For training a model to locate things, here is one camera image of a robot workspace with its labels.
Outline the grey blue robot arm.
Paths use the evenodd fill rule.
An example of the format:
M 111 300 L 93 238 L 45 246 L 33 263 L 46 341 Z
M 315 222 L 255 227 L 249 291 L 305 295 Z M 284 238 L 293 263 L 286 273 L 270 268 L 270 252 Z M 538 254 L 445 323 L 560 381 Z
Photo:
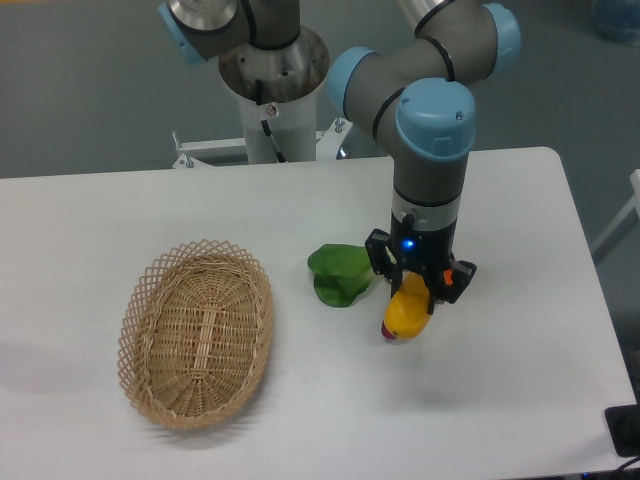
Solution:
M 375 273 L 399 288 L 421 277 L 428 307 L 454 303 L 474 264 L 452 251 L 469 152 L 474 82 L 510 67 L 521 50 L 515 16 L 496 3 L 404 1 L 413 29 L 383 55 L 353 47 L 331 58 L 296 1 L 165 1 L 159 15 L 182 56 L 216 60 L 236 96 L 252 163 L 316 159 L 316 96 L 392 159 L 391 229 L 366 242 Z

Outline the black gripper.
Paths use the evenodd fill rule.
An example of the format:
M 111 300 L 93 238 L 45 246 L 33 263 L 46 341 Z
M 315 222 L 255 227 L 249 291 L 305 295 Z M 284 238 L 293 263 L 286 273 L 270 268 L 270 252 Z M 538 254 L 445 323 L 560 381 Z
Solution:
M 436 231 L 404 231 L 402 223 L 391 217 L 391 233 L 375 228 L 365 241 L 371 268 L 390 285 L 391 296 L 399 290 L 403 271 L 426 273 L 430 300 L 427 312 L 436 306 L 454 304 L 471 283 L 477 266 L 469 261 L 452 259 L 453 238 L 457 222 Z

